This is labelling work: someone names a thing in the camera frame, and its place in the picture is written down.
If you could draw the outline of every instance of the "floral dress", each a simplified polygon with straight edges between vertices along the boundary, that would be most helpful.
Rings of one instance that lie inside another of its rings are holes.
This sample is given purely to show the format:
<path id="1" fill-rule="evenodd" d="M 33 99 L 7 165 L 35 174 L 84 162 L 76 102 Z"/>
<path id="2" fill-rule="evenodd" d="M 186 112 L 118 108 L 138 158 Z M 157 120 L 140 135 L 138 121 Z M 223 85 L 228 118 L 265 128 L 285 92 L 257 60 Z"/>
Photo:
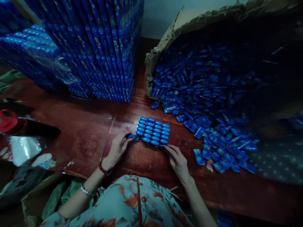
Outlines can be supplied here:
<path id="1" fill-rule="evenodd" d="M 56 212 L 40 226 L 193 226 L 172 195 L 150 179 L 124 175 L 101 191 L 95 206 L 76 218 L 66 219 Z"/>

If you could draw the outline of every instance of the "wooden table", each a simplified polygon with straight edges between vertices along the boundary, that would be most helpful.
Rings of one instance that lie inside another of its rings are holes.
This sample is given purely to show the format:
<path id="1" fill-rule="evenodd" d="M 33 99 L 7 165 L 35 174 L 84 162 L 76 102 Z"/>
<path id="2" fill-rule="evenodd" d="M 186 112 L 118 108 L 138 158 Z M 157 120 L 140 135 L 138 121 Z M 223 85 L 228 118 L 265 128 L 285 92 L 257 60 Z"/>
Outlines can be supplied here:
<path id="1" fill-rule="evenodd" d="M 171 114 L 164 114 L 162 107 L 151 110 L 153 100 L 146 95 L 144 73 L 142 66 L 135 77 L 131 104 L 60 97 L 44 92 L 27 78 L 16 81 L 1 97 L 24 101 L 36 109 L 31 114 L 36 121 L 61 129 L 59 138 L 42 152 L 51 153 L 57 161 L 52 171 L 89 177 L 120 131 L 135 133 L 140 117 L 152 117 L 170 125 L 169 143 L 178 146 L 187 158 L 190 174 L 207 206 L 279 224 L 302 222 L 303 187 L 267 180 L 245 170 L 220 174 L 198 166 L 192 149 L 201 148 L 202 141 L 197 141 Z M 5 146 L 2 138 L 0 149 Z M 169 189 L 178 186 L 173 192 L 187 200 L 167 154 L 159 149 L 142 142 L 129 143 L 108 181 L 124 174 L 147 177 Z"/>

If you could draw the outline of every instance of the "stack of blue bottles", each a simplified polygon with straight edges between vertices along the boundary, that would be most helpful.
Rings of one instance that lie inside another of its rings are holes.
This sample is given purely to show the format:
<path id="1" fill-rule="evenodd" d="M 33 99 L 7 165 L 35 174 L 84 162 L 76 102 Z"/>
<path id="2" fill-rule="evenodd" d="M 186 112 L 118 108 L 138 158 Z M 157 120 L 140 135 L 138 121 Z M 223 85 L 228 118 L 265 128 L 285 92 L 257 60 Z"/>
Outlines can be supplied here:
<path id="1" fill-rule="evenodd" d="M 81 77 L 62 57 L 43 27 L 33 25 L 22 32 L 0 37 L 0 47 L 0 59 L 32 79 L 40 88 L 61 93 L 67 86 L 72 95 L 91 96 L 86 84 L 76 86 L 82 81 Z"/>
<path id="2" fill-rule="evenodd" d="M 0 36 L 22 31 L 31 26 L 10 0 L 0 0 L 0 12 Z"/>
<path id="3" fill-rule="evenodd" d="M 97 98 L 130 102 L 143 0 L 26 3 Z"/>
<path id="4" fill-rule="evenodd" d="M 130 134 L 127 139 L 132 138 L 133 141 L 143 141 L 165 149 L 165 145 L 168 144 L 169 132 L 168 124 L 155 121 L 153 118 L 141 117 L 136 134 Z"/>
<path id="5" fill-rule="evenodd" d="M 220 173 L 239 167 L 256 172 L 246 154 L 256 152 L 260 141 L 249 128 L 250 97 L 276 78 L 274 56 L 268 56 L 200 31 L 178 37 L 162 53 L 151 83 L 151 97 L 158 101 L 151 108 L 161 100 L 165 113 L 203 139 L 202 151 L 194 149 L 199 165 L 213 159 Z M 257 73 L 265 68 L 271 76 Z"/>

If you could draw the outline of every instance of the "wrist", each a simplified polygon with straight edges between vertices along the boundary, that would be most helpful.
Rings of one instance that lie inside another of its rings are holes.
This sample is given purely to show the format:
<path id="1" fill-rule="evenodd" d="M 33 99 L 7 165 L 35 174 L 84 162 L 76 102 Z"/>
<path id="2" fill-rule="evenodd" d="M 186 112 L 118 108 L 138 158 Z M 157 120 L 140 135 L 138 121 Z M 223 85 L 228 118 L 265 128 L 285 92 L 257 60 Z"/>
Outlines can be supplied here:
<path id="1" fill-rule="evenodd" d="M 186 179 L 182 179 L 180 181 L 184 187 L 192 186 L 195 184 L 195 180 L 191 175 L 189 175 L 189 177 L 187 177 Z"/>
<path id="2" fill-rule="evenodd" d="M 115 164 L 116 164 L 115 159 L 113 157 L 107 156 L 102 160 L 101 167 L 105 171 L 109 171 L 114 167 Z"/>

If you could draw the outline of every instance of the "red bottle cap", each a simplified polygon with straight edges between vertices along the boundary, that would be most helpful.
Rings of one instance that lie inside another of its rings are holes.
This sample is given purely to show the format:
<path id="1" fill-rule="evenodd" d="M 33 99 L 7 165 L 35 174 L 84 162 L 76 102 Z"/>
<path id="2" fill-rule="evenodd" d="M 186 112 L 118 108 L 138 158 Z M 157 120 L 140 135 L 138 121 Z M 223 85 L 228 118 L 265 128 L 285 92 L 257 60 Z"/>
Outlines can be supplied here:
<path id="1" fill-rule="evenodd" d="M 12 117 L 6 118 L 3 115 L 4 112 L 9 113 Z M 1 110 L 0 119 L 2 120 L 2 122 L 0 123 L 0 132 L 6 134 L 18 132 L 24 124 L 24 120 L 22 118 L 17 118 L 16 113 L 11 110 Z"/>

